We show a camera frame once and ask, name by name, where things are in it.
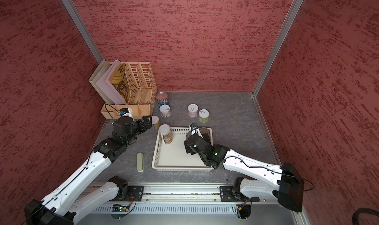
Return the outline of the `dark can brown lid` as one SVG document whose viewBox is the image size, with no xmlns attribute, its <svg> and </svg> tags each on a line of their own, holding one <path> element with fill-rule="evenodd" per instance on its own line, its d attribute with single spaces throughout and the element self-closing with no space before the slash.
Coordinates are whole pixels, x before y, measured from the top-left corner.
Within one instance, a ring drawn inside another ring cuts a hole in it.
<svg viewBox="0 0 379 225">
<path fill-rule="evenodd" d="M 208 128 L 206 128 L 206 127 L 200 128 L 199 131 L 200 131 L 200 133 L 201 133 L 202 136 L 205 136 L 205 135 L 210 136 L 210 130 Z"/>
</svg>

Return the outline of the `tall yellow blue can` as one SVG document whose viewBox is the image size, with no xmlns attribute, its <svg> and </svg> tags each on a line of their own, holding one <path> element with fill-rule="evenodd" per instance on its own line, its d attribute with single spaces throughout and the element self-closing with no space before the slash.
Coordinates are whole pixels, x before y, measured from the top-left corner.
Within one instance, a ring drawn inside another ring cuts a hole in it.
<svg viewBox="0 0 379 225">
<path fill-rule="evenodd" d="M 168 124 L 163 124 L 159 127 L 160 136 L 165 144 L 171 144 L 173 141 L 172 131 Z"/>
</svg>

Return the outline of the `white plastic basket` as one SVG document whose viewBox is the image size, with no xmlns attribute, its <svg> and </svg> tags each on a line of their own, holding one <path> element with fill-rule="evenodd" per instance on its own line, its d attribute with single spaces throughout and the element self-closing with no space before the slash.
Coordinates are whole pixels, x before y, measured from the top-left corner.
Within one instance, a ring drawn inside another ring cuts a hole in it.
<svg viewBox="0 0 379 225">
<path fill-rule="evenodd" d="M 184 141 L 190 132 L 189 127 L 172 127 L 173 141 L 166 144 L 160 133 L 157 135 L 152 168 L 157 171 L 199 171 L 209 172 L 213 168 L 206 166 L 198 155 L 186 153 Z"/>
</svg>

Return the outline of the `blue can pink lid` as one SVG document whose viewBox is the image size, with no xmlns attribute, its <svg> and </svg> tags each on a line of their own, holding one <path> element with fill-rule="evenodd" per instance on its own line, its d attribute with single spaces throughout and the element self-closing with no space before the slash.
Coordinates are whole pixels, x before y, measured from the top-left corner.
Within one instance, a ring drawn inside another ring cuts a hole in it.
<svg viewBox="0 0 379 225">
<path fill-rule="evenodd" d="M 157 93 L 156 99 L 158 101 L 159 107 L 162 105 L 169 105 L 168 95 L 165 92 Z"/>
<path fill-rule="evenodd" d="M 190 137 L 192 136 L 192 132 L 188 132 L 187 135 L 186 135 L 186 140 L 188 140 Z"/>
</svg>

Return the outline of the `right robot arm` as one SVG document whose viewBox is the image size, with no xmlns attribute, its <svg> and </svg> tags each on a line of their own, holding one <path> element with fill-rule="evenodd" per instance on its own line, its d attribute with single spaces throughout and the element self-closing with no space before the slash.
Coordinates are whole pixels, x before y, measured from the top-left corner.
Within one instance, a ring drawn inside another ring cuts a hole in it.
<svg viewBox="0 0 379 225">
<path fill-rule="evenodd" d="M 285 163 L 280 166 L 251 159 L 226 146 L 212 146 L 197 133 L 190 135 L 184 146 L 188 154 L 199 155 L 206 166 L 217 169 L 222 165 L 226 170 L 265 183 L 280 205 L 294 212 L 302 212 L 305 180 L 293 165 Z"/>
</svg>

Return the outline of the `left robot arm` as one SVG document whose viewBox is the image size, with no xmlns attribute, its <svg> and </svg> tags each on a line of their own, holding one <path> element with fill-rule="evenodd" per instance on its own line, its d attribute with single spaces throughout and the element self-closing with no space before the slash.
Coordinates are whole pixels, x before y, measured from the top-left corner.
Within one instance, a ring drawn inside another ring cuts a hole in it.
<svg viewBox="0 0 379 225">
<path fill-rule="evenodd" d="M 138 135 L 152 128 L 152 117 L 134 121 L 121 116 L 113 122 L 112 135 L 91 151 L 88 159 L 57 189 L 42 200 L 32 200 L 25 211 L 27 225 L 75 225 L 107 201 L 136 201 L 128 190 L 128 182 L 118 176 L 110 178 L 101 188 L 80 198 L 93 180 L 133 144 Z"/>
</svg>

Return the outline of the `yellow can white lid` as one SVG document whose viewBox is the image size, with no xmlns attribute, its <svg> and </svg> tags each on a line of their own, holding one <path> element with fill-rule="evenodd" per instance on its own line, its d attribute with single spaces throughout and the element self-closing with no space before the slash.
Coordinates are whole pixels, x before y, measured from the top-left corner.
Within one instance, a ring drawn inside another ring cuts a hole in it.
<svg viewBox="0 0 379 225">
<path fill-rule="evenodd" d="M 160 120 L 159 117 L 156 115 L 152 116 L 152 126 L 154 129 L 159 129 L 160 128 Z"/>
</svg>

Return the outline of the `small green can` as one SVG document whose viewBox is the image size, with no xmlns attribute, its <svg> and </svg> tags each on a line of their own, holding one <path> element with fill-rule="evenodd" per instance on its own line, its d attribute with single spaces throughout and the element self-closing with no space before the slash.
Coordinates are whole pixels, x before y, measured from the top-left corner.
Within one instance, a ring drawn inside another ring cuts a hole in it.
<svg viewBox="0 0 379 225">
<path fill-rule="evenodd" d="M 202 123 L 206 123 L 209 121 L 210 112 L 207 109 L 201 109 L 198 112 L 198 119 Z"/>
</svg>

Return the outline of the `olive pencil case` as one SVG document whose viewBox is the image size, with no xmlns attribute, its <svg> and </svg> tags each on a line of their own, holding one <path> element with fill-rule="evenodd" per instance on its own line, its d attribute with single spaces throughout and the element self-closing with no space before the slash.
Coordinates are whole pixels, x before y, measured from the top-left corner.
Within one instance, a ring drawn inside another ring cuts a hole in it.
<svg viewBox="0 0 379 225">
<path fill-rule="evenodd" d="M 143 153 L 139 152 L 137 154 L 137 159 L 136 159 L 136 166 L 137 166 L 137 171 L 142 173 L 144 171 L 144 155 Z"/>
</svg>

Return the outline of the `lilac folder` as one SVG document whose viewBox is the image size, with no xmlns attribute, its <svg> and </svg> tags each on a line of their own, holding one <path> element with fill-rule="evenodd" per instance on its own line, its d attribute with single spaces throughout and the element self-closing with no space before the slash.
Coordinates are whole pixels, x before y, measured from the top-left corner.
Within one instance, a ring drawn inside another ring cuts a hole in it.
<svg viewBox="0 0 379 225">
<path fill-rule="evenodd" d="M 118 59 L 112 63 L 104 59 L 98 65 L 95 72 L 89 79 L 89 82 L 92 84 L 92 86 L 95 88 L 95 90 L 98 92 L 106 104 L 123 105 L 122 99 L 108 81 L 108 78 L 111 75 L 112 71 L 120 64 L 122 63 Z"/>
</svg>

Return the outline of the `beige desk file organizer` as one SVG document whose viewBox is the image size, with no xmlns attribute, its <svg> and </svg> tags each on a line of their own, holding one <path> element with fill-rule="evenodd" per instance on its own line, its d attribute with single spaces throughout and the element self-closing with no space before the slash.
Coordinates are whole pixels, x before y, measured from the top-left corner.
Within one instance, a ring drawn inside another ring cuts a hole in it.
<svg viewBox="0 0 379 225">
<path fill-rule="evenodd" d="M 128 80 L 130 98 L 127 104 L 104 104 L 101 114 L 106 119 L 118 119 L 119 110 L 131 108 L 133 117 L 141 119 L 142 116 L 152 115 L 157 95 L 157 85 L 150 62 L 121 62 L 125 63 L 125 72 Z"/>
</svg>

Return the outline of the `yellow patterned book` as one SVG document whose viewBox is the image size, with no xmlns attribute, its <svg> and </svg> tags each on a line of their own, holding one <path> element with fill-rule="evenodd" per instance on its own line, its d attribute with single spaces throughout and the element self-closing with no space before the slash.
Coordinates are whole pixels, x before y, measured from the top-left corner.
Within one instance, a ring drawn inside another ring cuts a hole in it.
<svg viewBox="0 0 379 225">
<path fill-rule="evenodd" d="M 112 71 L 111 75 L 108 78 L 108 81 L 122 99 L 122 104 L 127 104 L 130 98 L 130 90 L 125 67 L 125 63 L 120 64 Z"/>
</svg>

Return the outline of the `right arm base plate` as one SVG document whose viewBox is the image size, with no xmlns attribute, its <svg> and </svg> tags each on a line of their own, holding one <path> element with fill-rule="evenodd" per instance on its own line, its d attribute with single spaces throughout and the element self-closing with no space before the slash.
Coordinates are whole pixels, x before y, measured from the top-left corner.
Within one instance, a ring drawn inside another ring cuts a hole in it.
<svg viewBox="0 0 379 225">
<path fill-rule="evenodd" d="M 233 186 L 220 186 L 220 200 L 222 202 L 244 202 L 246 199 L 238 198 L 233 193 Z"/>
</svg>

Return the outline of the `aluminium front rail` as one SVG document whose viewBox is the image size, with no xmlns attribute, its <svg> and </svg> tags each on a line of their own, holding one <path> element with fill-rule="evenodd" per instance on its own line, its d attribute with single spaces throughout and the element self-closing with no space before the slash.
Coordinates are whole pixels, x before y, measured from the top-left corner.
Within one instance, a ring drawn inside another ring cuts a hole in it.
<svg viewBox="0 0 379 225">
<path fill-rule="evenodd" d="M 91 183 L 79 196 L 78 199 L 94 192 L 105 183 Z M 234 183 L 129 183 L 129 186 L 144 186 L 141 203 L 226 203 L 221 201 L 221 186 L 232 187 Z M 253 181 L 253 197 L 259 197 L 257 203 L 276 204 L 277 198 L 273 196 L 267 184 Z"/>
</svg>

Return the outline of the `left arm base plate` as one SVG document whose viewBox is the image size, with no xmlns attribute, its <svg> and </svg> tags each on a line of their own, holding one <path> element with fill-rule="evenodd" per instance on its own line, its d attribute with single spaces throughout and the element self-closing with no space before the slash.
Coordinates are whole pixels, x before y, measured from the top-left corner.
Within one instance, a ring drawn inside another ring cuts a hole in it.
<svg viewBox="0 0 379 225">
<path fill-rule="evenodd" d="M 122 186 L 115 201 L 141 201 L 144 193 L 144 186 Z"/>
</svg>

